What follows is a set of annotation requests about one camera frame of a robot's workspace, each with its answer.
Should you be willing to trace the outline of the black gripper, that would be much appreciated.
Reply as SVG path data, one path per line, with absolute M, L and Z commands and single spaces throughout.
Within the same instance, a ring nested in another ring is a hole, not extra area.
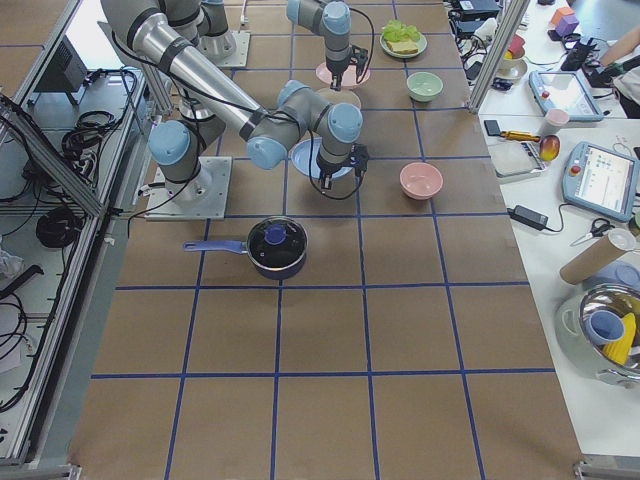
M 336 172 L 343 168 L 350 168 L 356 178 L 356 186 L 352 193 L 356 193 L 363 184 L 370 156 L 368 148 L 364 144 L 355 143 L 351 150 L 339 162 L 330 162 L 320 148 L 317 155 L 319 167 L 318 188 L 320 193 L 327 193 L 332 187 L 332 178 Z
M 365 80 L 369 72 L 369 51 L 356 45 L 334 51 L 327 50 L 327 68 L 331 74 L 330 88 L 340 90 L 344 74 L 351 67 L 355 67 L 355 83 L 359 85 Z

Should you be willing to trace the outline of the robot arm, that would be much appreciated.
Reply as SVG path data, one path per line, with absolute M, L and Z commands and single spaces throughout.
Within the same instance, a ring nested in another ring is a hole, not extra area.
M 325 65 L 331 75 L 330 88 L 342 89 L 344 74 L 355 67 L 360 80 L 369 67 L 369 51 L 351 43 L 351 10 L 343 1 L 289 0 L 286 16 L 324 40 Z
M 234 127 L 259 167 L 275 167 L 305 134 L 315 134 L 321 140 L 315 160 L 318 192 L 327 194 L 333 176 L 346 167 L 357 179 L 363 178 L 369 156 L 357 141 L 363 124 L 358 107 L 333 104 L 290 80 L 278 95 L 276 111 L 269 112 L 212 62 L 201 42 L 227 36 L 223 2 L 105 1 L 102 9 L 118 44 Z

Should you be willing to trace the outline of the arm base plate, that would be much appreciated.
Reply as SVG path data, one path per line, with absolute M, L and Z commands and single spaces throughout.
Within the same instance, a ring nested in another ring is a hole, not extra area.
M 147 212 L 149 221 L 223 220 L 232 172 L 232 158 L 201 156 L 200 172 L 184 190 L 180 185 L 167 183 L 160 167 L 155 182 L 163 186 L 150 191 Z
M 214 61 L 218 68 L 245 68 L 248 61 L 251 32 L 245 30 L 231 31 L 235 40 L 235 51 L 230 55 Z

